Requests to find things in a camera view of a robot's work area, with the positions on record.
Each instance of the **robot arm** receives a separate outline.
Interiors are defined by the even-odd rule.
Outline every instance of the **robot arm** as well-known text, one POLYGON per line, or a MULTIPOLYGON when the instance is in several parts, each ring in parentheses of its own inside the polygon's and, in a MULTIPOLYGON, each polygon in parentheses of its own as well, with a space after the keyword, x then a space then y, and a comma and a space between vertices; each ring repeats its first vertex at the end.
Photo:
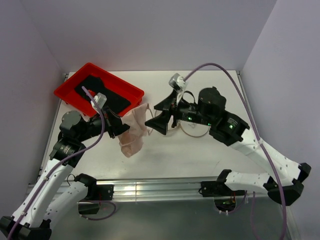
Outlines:
POLYGON ((266 171, 262 174, 249 174, 224 170, 211 187, 202 189, 204 196, 218 193, 229 196, 234 191, 247 190, 268 194, 272 200, 281 203, 274 171, 262 149, 266 148, 280 177, 286 205, 291 205, 300 197, 304 188, 302 182, 311 170, 308 164, 298 164, 286 158, 262 139, 258 142, 253 130, 243 119, 225 110, 227 100, 215 87, 202 89, 197 104, 189 103, 183 97, 179 98, 184 90, 185 86, 174 88, 166 99, 155 105, 154 108, 162 112, 145 125, 163 135, 167 134, 171 116, 173 128, 178 121, 210 126, 209 134, 214 139, 246 155, 266 171))
MULTIPOLYGON (((102 101, 99 106, 103 106, 104 103, 105 101, 102 101)), ((122 124, 121 119, 108 106, 103 107, 101 111, 104 131, 108 132, 111 138, 115 138, 130 128, 122 124)), ((98 200, 97 180, 80 174, 68 191, 51 203, 63 181, 80 161, 83 155, 80 151, 86 148, 82 141, 99 135, 102 125, 102 118, 98 114, 90 118, 88 122, 77 111, 67 112, 62 117, 58 141, 50 153, 50 160, 43 169, 39 181, 12 216, 4 216, 0 219, 0 230, 5 236, 8 236, 11 229, 14 228, 11 238, 14 240, 49 239, 52 228, 71 206, 82 199, 98 200)))

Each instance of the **pink cloth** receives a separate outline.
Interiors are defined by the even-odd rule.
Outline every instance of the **pink cloth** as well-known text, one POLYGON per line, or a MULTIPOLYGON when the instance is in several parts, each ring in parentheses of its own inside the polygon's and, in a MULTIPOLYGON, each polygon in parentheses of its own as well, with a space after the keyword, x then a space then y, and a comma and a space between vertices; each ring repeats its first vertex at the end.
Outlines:
POLYGON ((118 136, 121 152, 127 158, 141 150, 144 144, 142 137, 148 136, 152 132, 145 126, 147 110, 150 110, 149 103, 144 103, 133 108, 121 118, 123 124, 130 126, 130 129, 118 136))

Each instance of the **wire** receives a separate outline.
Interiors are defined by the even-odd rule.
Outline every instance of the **wire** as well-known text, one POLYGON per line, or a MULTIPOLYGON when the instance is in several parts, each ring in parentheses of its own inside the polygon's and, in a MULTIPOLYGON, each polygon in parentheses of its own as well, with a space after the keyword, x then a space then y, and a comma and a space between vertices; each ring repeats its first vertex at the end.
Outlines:
POLYGON ((86 220, 90 220, 90 221, 106 220, 106 219, 112 217, 116 213, 117 206, 112 201, 100 201, 100 200, 85 200, 85 201, 89 202, 89 203, 94 203, 94 204, 98 204, 98 203, 110 204, 110 205, 113 206, 112 212, 109 215, 101 217, 101 218, 91 218, 91 217, 88 217, 88 216, 85 216, 85 215, 80 215, 81 218, 84 218, 86 220))
POLYGON ((73 175, 72 173, 70 173, 70 174, 68 175, 68 177, 66 178, 66 182, 69 184, 69 187, 71 186, 71 184, 69 183, 69 177, 70 177, 70 176, 73 176, 74 178, 76 178, 76 176, 73 175))
MULTIPOLYGON (((204 194, 203 194, 202 192, 200 192, 200 191, 202 191, 202 187, 198 190, 198 193, 203 196, 204 194)), ((229 214, 236 213, 236 212, 242 207, 242 205, 246 202, 246 197, 247 197, 247 195, 248 195, 248 192, 245 191, 245 192, 244 192, 244 196, 243 196, 243 198, 242 198, 242 200, 241 200, 241 202, 240 202, 240 204, 239 204, 238 206, 237 206, 237 202, 235 202, 235 208, 234 208, 234 210, 228 211, 228 213, 226 213, 226 212, 222 212, 222 213, 225 213, 226 215, 227 215, 227 214, 229 215, 229 214)), ((208 196, 208 197, 216 197, 216 196, 213 195, 213 194, 212 194, 212 196, 210 196, 209 194, 206 194, 206 196, 208 196)), ((218 213, 220 213, 220 210, 217 208, 216 204, 214 204, 214 209, 215 209, 218 213)))
MULTIPOLYGON (((255 124, 255 121, 253 119, 253 116, 252 116, 252 114, 250 112, 249 106, 247 105, 244 97, 242 96, 241 91, 238 88, 235 80, 232 78, 232 76, 228 73, 228 71, 225 68, 223 68, 222 66, 220 66, 219 64, 216 64, 214 62, 204 63, 204 64, 196 67, 194 70, 192 70, 183 80, 186 82, 196 71, 198 71, 199 69, 202 69, 202 68, 204 68, 206 66, 215 66, 215 67, 221 69, 228 76, 228 78, 232 82, 235 90, 237 91, 237 93, 238 93, 238 95, 239 95, 239 97, 240 97, 240 99, 242 101, 242 104, 243 104, 243 106, 245 108, 245 111, 246 111, 246 113, 247 113, 247 115, 249 117, 249 120, 250 120, 250 123, 251 123, 251 126, 252 126, 252 130, 254 132, 254 135, 255 135, 257 141, 259 142, 261 138, 260 138, 257 126, 255 124)), ((285 193, 284 193, 284 190, 282 188, 280 177, 278 175, 278 172, 277 172, 277 169, 275 167, 275 164, 273 163, 273 161, 272 161, 268 151, 266 150, 264 144, 261 143, 260 146, 261 146, 261 149, 263 150, 266 158, 268 159, 268 161, 269 161, 269 163, 271 165, 271 168, 272 168, 272 171, 274 173, 276 182, 278 183, 278 188, 279 188, 279 192, 280 192, 280 199, 281 199, 281 205, 282 205, 282 214, 283 214, 282 230, 281 230, 281 235, 280 235, 279 239, 283 240, 285 238, 286 232, 287 232, 287 209, 286 209, 285 193)), ((253 192, 253 193, 254 193, 253 194, 253 201, 254 201, 255 200, 255 192, 253 192)), ((255 226, 252 224, 251 227, 252 227, 252 231, 253 231, 254 236, 256 237, 256 239, 261 240, 261 238, 256 233, 255 226)))
MULTIPOLYGON (((248 192, 245 191, 245 192, 244 192, 244 196, 243 196, 240 204, 237 206, 237 203, 235 203, 235 208, 234 208, 234 210, 228 211, 228 213, 226 213, 226 212, 222 212, 222 213, 225 213, 226 215, 227 215, 227 214, 229 215, 229 214, 234 214, 234 213, 236 213, 236 212, 242 207, 242 205, 246 202, 246 197, 247 197, 247 195, 248 195, 248 192)), ((220 210, 217 208, 217 206, 216 206, 215 204, 214 204, 214 208, 215 208, 215 210, 216 210, 218 213, 220 213, 220 210)))
MULTIPOLYGON (((105 132, 105 119, 104 119, 104 115, 101 111, 101 108, 99 107, 99 105, 97 104, 97 102, 94 100, 94 98, 91 96, 91 94, 88 92, 88 90, 82 86, 82 90, 85 92, 85 94, 91 99, 91 101, 94 103, 96 109, 98 110, 98 113, 100 115, 100 118, 101 118, 101 133, 98 137, 98 139, 90 146, 78 151, 78 152, 75 152, 74 154, 72 155, 69 155, 67 157, 65 157, 63 160, 61 160, 59 163, 57 163, 50 171, 49 173, 45 176, 46 179, 49 179, 51 177, 51 175, 55 172, 55 170, 57 170, 58 167, 60 167, 62 164, 64 164, 65 162, 67 162, 68 160, 72 159, 73 157, 77 156, 77 155, 80 155, 80 154, 83 154, 85 151, 89 150, 89 149, 92 149, 95 145, 98 144, 98 142, 100 142, 100 140, 102 139, 102 136, 104 135, 104 132, 105 132)), ((30 209, 30 207, 32 206, 32 204, 34 203, 34 201, 37 199, 39 193, 41 192, 41 190, 43 189, 43 187, 45 186, 46 184, 46 180, 42 179, 42 182, 40 183, 39 187, 36 189, 36 191, 34 192, 33 196, 31 197, 29 203, 25 206, 23 212, 24 213, 27 213, 28 210, 30 209)), ((15 224, 13 225, 13 227, 11 228, 10 232, 9 232, 9 235, 7 237, 7 240, 12 240, 12 236, 15 232, 15 230, 17 229, 19 223, 22 221, 22 219, 25 217, 25 215, 20 215, 20 217, 16 220, 15 224)))
POLYGON ((180 128, 181 128, 182 132, 184 132, 185 134, 187 134, 188 136, 193 137, 193 138, 202 138, 202 137, 204 137, 205 135, 207 135, 207 133, 210 131, 210 127, 208 127, 208 130, 207 130, 204 134, 202 134, 202 135, 200 135, 200 136, 193 136, 193 135, 187 133, 186 130, 184 130, 184 128, 182 127, 181 124, 180 124, 180 128))

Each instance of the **white wall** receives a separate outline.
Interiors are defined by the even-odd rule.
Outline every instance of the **white wall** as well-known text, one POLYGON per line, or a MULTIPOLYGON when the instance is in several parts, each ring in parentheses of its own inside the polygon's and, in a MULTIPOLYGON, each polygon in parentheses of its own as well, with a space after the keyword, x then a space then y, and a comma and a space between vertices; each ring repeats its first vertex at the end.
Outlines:
POLYGON ((37 176, 62 73, 18 0, 0 1, 0 217, 22 203, 37 176))
POLYGON ((293 205, 303 240, 320 236, 319 12, 319 0, 278 0, 242 71, 262 137, 312 166, 293 205))
POLYGON ((21 0, 66 72, 243 68, 276 0, 21 0))

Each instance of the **purple cable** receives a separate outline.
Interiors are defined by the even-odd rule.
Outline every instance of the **purple cable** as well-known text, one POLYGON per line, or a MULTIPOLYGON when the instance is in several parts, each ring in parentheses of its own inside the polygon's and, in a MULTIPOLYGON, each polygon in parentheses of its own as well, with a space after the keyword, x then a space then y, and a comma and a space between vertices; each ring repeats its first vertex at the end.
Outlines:
POLYGON ((105 220, 105 219, 108 219, 108 218, 112 217, 116 213, 117 206, 112 201, 99 201, 99 200, 86 200, 86 201, 89 202, 89 203, 95 203, 95 204, 104 203, 104 204, 110 204, 110 205, 113 206, 112 212, 109 215, 101 217, 101 218, 91 218, 91 217, 87 217, 85 215, 81 215, 81 217, 86 219, 86 220, 101 221, 101 220, 105 220))
MULTIPOLYGON (((52 173, 58 168, 60 167, 63 163, 65 163, 66 161, 70 160, 71 158, 77 156, 77 155, 80 155, 82 153, 84 153, 85 151, 93 148, 95 145, 97 145, 98 142, 100 142, 102 136, 104 135, 104 132, 105 132, 105 118, 104 118, 104 115, 99 107, 99 105, 97 104, 97 102, 94 100, 94 98, 91 96, 91 94, 88 92, 88 90, 83 86, 82 87, 82 90, 85 92, 85 94, 90 98, 90 100, 94 103, 96 109, 98 110, 99 112, 99 115, 100 115, 100 118, 101 118, 101 122, 102 122, 102 127, 101 127, 101 133, 98 137, 98 139, 90 146, 78 151, 78 152, 75 152, 74 154, 70 155, 70 156, 67 156, 66 158, 64 158, 63 160, 61 160, 59 163, 57 163, 50 171, 49 173, 46 175, 46 177, 49 179, 52 175, 52 173)), ((35 199, 37 198, 38 194, 40 193, 40 191, 42 190, 42 188, 44 187, 44 185, 46 184, 46 180, 42 180, 41 184, 39 185, 39 187, 37 188, 37 190, 34 192, 33 196, 31 197, 29 203, 25 206, 23 212, 27 212, 29 210, 29 208, 32 206, 32 204, 34 203, 35 199)), ((19 223, 22 221, 22 219, 24 218, 24 215, 21 215, 17 221, 15 222, 15 224, 13 225, 11 231, 9 232, 9 235, 7 237, 7 240, 12 240, 12 236, 16 230, 16 228, 18 227, 19 223)))
MULTIPOLYGON (((259 142, 260 141, 260 136, 259 136, 259 132, 258 132, 258 129, 257 129, 257 126, 254 122, 254 119, 253 119, 253 116, 251 115, 251 112, 249 110, 249 107, 244 99, 244 97, 242 96, 241 94, 241 91, 240 89, 238 88, 235 80, 232 78, 232 76, 228 73, 228 71, 226 69, 224 69, 222 66, 220 66, 219 64, 216 64, 214 62, 209 62, 209 63, 205 63, 205 64, 202 64, 200 66, 198 66, 197 68, 195 68, 194 70, 192 70, 185 78, 184 78, 184 81, 186 82, 196 71, 198 71, 199 69, 202 69, 203 67, 206 67, 206 66, 215 66, 219 69, 221 69, 227 76, 228 78, 231 80, 235 90, 237 91, 243 105, 244 105, 244 108, 245 108, 245 111, 247 113, 247 115, 249 116, 249 120, 250 120, 250 123, 252 125, 252 130, 255 134, 255 137, 257 139, 257 141, 259 142)), ((271 165, 271 168, 273 170, 273 173, 274 173, 274 176, 275 176, 275 179, 276 179, 276 182, 278 183, 278 188, 279 188, 279 192, 280 192, 280 198, 281 198, 281 205, 282 205, 282 214, 283 214, 283 222, 282 222, 282 231, 281 231, 281 235, 280 235, 280 240, 283 240, 286 236, 286 232, 287 232, 287 209, 286 209, 286 200, 285 200, 285 193, 284 193, 284 190, 282 188, 282 184, 281 184, 281 181, 280 181, 280 177, 277 173, 277 169, 268 153, 268 151, 266 150, 265 146, 263 143, 260 144, 261 146, 261 149, 263 150, 266 158, 268 159, 270 165, 271 165)), ((253 201, 255 201, 255 192, 253 192, 253 201)), ((251 223, 251 227, 252 227, 252 231, 256 237, 256 239, 260 240, 261 238, 256 234, 256 228, 254 226, 253 223, 251 223)))
MULTIPOLYGON (((245 203, 245 201, 246 201, 247 193, 248 193, 247 191, 244 192, 244 196, 243 196, 242 201, 240 202, 240 204, 239 204, 238 206, 236 206, 235 209, 233 209, 232 211, 228 211, 228 215, 229 215, 229 214, 234 214, 234 213, 236 213, 236 212, 241 208, 241 206, 242 206, 242 205, 245 203)), ((214 208, 220 213, 220 210, 217 208, 216 205, 214 205, 214 208)))

